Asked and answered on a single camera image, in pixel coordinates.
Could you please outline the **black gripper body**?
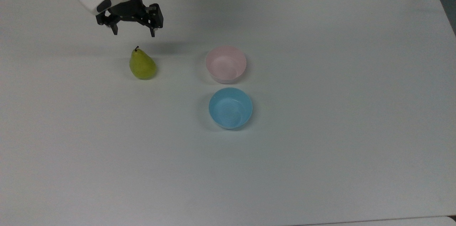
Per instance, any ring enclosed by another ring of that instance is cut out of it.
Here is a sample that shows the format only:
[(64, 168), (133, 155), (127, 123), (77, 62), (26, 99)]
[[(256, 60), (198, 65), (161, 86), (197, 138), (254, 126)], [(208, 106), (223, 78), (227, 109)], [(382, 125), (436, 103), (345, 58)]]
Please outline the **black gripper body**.
[(142, 0), (130, 0), (106, 9), (96, 15), (98, 25), (106, 25), (120, 21), (137, 22), (148, 28), (163, 28), (164, 17), (157, 3), (145, 6)]

